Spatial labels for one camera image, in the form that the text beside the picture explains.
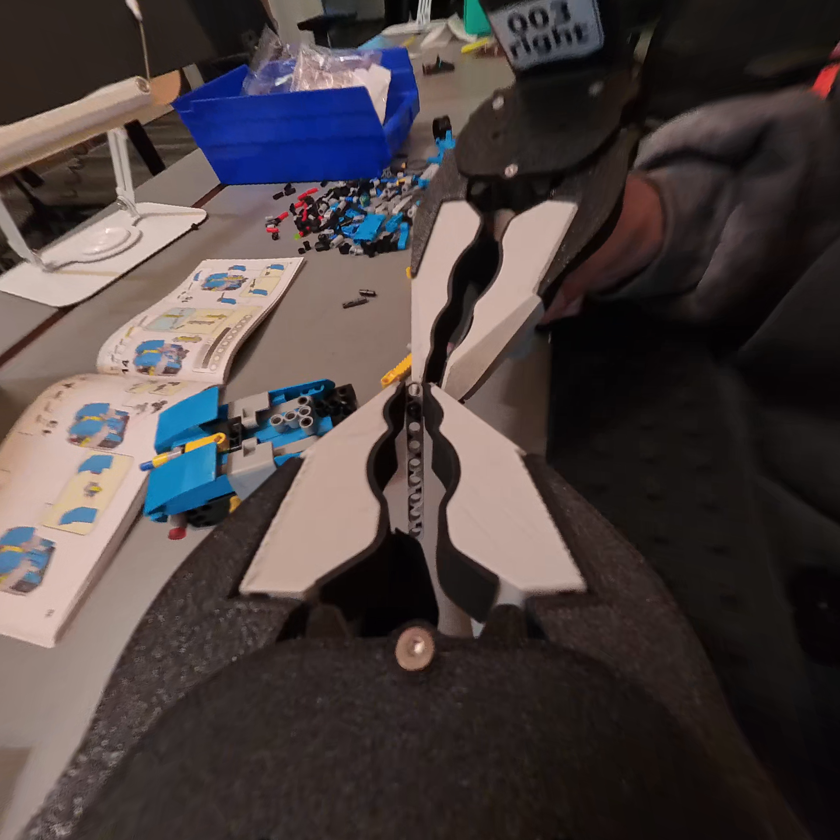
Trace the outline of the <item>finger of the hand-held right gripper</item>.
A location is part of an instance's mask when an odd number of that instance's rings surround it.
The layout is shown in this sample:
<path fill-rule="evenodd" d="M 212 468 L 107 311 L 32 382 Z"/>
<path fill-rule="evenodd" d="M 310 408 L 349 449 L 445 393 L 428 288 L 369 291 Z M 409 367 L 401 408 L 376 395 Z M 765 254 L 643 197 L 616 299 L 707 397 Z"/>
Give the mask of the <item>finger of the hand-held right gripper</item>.
<path fill-rule="evenodd" d="M 445 348 L 445 342 L 434 337 L 436 325 L 450 303 L 455 268 L 476 242 L 481 226 L 479 213 L 466 200 L 445 202 L 439 208 L 412 282 L 412 383 L 427 380 L 435 348 Z"/>
<path fill-rule="evenodd" d="M 442 389 L 470 398 L 526 328 L 543 311 L 539 288 L 578 210 L 569 201 L 545 201 L 515 216 L 500 242 L 494 279 L 472 308 L 465 337 L 448 357 Z"/>

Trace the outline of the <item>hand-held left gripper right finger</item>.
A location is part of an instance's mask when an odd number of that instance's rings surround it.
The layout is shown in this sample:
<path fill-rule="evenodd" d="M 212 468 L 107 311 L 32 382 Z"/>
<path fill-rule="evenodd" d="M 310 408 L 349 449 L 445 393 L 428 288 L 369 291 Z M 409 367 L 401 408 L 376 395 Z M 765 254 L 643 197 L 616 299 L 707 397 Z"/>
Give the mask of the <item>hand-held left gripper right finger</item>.
<path fill-rule="evenodd" d="M 448 599 L 486 622 L 498 605 L 586 593 L 526 453 L 436 385 L 425 386 L 425 425 L 444 488 L 436 568 Z"/>

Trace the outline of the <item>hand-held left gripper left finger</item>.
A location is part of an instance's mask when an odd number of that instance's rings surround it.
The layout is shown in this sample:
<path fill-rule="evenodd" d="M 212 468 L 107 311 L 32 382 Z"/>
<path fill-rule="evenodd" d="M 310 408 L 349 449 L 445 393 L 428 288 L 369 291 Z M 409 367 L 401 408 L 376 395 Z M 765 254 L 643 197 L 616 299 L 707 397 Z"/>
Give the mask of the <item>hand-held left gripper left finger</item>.
<path fill-rule="evenodd" d="M 303 453 L 241 594 L 308 599 L 382 546 L 403 424 L 404 385 L 393 384 Z"/>

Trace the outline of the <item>long grey perforated beam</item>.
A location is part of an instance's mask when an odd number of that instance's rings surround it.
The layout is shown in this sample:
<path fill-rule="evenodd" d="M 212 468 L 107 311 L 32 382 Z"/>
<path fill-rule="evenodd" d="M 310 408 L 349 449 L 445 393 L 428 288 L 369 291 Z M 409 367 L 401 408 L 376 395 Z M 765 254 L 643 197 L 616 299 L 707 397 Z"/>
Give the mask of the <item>long grey perforated beam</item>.
<path fill-rule="evenodd" d="M 408 533 L 417 541 L 424 535 L 425 426 L 424 390 L 412 382 L 406 388 L 406 512 Z"/>

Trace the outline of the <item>blue brick toy car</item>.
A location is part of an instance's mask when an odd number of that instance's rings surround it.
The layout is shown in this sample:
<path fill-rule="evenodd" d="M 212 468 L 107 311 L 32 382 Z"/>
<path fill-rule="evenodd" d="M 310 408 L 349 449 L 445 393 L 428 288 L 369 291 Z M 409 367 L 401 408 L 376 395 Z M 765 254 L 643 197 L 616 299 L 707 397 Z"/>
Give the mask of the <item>blue brick toy car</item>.
<path fill-rule="evenodd" d="M 214 386 L 159 416 L 143 514 L 170 539 L 217 525 L 286 463 L 353 414 L 352 384 L 310 381 L 222 402 Z"/>

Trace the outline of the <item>person's right forearm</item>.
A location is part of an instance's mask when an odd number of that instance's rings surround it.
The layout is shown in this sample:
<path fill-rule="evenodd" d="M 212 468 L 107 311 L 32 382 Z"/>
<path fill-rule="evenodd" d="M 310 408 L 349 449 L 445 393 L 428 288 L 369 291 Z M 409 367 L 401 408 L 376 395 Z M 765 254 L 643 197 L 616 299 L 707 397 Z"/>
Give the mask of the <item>person's right forearm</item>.
<path fill-rule="evenodd" d="M 838 241 L 838 92 L 685 112 L 647 136 L 633 173 L 658 193 L 663 244 L 599 298 L 696 324 L 761 319 Z"/>

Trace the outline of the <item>grey desk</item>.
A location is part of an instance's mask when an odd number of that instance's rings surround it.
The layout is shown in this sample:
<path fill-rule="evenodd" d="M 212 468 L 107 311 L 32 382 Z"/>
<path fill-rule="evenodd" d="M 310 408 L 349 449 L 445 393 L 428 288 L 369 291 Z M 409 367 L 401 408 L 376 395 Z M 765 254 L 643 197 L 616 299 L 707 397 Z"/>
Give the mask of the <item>grey desk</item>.
<path fill-rule="evenodd" d="M 277 242 L 263 221 L 275 211 L 275 185 L 217 186 L 195 152 L 149 183 L 206 194 L 207 220 L 96 297 L 62 315 L 2 366 L 2 436 L 48 386 L 91 371 L 104 341 L 132 316 L 162 299 L 204 259 L 295 255 L 293 230 Z M 361 402 L 411 342 L 409 263 L 405 251 L 369 259 L 310 253 L 286 297 L 238 352 L 228 398 L 320 378 L 351 383 Z M 378 297 L 342 309 L 359 289 Z M 525 451 L 547 443 L 549 348 L 536 339 L 529 355 L 505 360 L 469 408 Z M 131 633 L 163 583 L 205 537 L 170 541 L 161 525 L 141 520 L 129 532 L 64 636 L 53 648 L 2 638 L 2 756 L 27 749 L 25 764 L 2 770 L 2 838 L 15 838 L 38 810 L 88 727 L 102 690 Z"/>

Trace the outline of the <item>person's right hand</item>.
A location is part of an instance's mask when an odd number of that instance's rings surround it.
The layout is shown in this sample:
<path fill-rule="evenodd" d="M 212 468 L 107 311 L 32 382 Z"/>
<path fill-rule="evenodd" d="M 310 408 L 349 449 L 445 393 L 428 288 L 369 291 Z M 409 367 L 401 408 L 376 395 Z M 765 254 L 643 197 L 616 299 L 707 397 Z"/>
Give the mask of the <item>person's right hand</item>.
<path fill-rule="evenodd" d="M 548 327 L 577 314 L 587 297 L 621 286 L 647 268 L 665 240 L 665 216 L 659 192 L 647 178 L 631 173 L 623 206 L 604 243 L 564 280 L 539 326 Z"/>

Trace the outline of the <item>pile of loose bricks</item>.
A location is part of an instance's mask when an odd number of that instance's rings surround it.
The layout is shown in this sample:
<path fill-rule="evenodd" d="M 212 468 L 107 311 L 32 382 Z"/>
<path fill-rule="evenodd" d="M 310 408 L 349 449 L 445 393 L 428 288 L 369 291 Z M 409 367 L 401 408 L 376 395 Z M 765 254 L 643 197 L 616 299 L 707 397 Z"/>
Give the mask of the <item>pile of loose bricks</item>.
<path fill-rule="evenodd" d="M 432 121 L 435 153 L 423 161 L 399 156 L 373 178 L 327 182 L 306 190 L 286 184 L 273 195 L 288 199 L 264 221 L 266 234 L 280 238 L 283 225 L 293 230 L 302 256 L 314 250 L 337 250 L 344 256 L 367 256 L 407 250 L 426 189 L 454 149 L 453 123 L 447 114 Z"/>

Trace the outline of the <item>black perforated chair seat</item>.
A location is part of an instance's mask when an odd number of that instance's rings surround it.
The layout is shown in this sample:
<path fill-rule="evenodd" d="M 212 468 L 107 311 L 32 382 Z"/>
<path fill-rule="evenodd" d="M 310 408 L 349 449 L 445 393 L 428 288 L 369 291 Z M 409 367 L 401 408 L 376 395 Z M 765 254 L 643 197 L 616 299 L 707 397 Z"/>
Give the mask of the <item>black perforated chair seat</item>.
<path fill-rule="evenodd" d="M 619 309 L 550 331 L 549 458 L 655 568 L 742 718 L 838 731 L 838 411 Z"/>

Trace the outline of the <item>blue plastic bin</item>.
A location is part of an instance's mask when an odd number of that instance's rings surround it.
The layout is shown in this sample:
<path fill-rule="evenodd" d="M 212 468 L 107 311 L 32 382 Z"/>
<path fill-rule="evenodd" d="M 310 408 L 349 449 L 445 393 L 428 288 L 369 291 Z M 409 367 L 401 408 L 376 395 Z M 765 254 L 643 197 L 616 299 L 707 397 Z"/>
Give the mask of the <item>blue plastic bin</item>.
<path fill-rule="evenodd" d="M 384 49 L 382 61 L 392 73 L 384 122 L 360 87 L 243 96 L 244 65 L 173 107 L 227 186 L 374 177 L 396 158 L 419 112 L 407 49 Z"/>

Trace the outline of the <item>clear bags in bin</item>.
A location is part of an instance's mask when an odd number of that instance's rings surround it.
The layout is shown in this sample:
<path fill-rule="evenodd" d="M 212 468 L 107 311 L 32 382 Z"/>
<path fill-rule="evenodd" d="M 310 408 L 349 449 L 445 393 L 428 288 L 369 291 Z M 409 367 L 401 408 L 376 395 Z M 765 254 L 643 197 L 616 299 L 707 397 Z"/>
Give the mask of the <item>clear bags in bin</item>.
<path fill-rule="evenodd" d="M 283 41 L 269 26 L 259 36 L 239 94 L 366 90 L 374 112 L 385 123 L 392 71 L 381 49 L 331 49 Z"/>

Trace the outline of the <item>open instruction booklet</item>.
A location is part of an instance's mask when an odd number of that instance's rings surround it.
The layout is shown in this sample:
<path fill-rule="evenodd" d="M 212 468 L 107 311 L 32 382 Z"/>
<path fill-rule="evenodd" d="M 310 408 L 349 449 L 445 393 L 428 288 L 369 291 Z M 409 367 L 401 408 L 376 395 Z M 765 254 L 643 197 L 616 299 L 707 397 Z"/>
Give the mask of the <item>open instruction booklet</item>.
<path fill-rule="evenodd" d="M 1 634 L 54 647 L 138 515 L 159 416 L 218 396 L 303 255 L 207 259 L 23 412 L 1 450 Z"/>

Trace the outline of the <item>person's dark grey clothing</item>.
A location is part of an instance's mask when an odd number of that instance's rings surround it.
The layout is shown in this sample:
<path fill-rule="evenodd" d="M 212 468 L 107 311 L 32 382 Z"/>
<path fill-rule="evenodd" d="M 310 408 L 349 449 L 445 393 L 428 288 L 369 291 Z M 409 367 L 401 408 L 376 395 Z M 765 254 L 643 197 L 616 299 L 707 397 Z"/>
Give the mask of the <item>person's dark grey clothing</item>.
<path fill-rule="evenodd" d="M 795 282 L 733 358 L 759 471 L 838 523 L 839 243 Z"/>

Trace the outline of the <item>white laptop stand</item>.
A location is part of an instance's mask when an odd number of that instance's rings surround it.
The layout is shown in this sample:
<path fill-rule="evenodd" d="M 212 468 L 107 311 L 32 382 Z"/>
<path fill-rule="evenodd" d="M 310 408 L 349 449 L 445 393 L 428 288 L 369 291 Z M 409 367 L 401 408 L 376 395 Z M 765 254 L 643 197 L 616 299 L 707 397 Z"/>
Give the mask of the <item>white laptop stand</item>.
<path fill-rule="evenodd" d="M 115 178 L 116 209 L 40 251 L 31 248 L 4 203 L 1 226 L 20 262 L 2 274 L 2 293 L 52 308 L 91 298 L 206 220 L 201 208 L 139 202 L 123 125 L 150 109 L 169 106 L 181 88 L 173 70 L 131 77 L 67 105 L 1 128 L 1 174 L 106 133 Z"/>

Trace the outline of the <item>black partition panel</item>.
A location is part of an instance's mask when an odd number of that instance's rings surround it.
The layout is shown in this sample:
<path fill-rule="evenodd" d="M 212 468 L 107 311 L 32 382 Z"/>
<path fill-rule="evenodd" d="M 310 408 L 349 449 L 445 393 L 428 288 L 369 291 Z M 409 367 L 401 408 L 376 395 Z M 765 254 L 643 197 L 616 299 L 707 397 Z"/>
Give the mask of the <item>black partition panel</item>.
<path fill-rule="evenodd" d="M 151 77 L 243 56 L 271 23 L 260 1 L 140 1 Z M 124 1 L 2 1 L 1 123 L 145 77 L 138 25 Z"/>

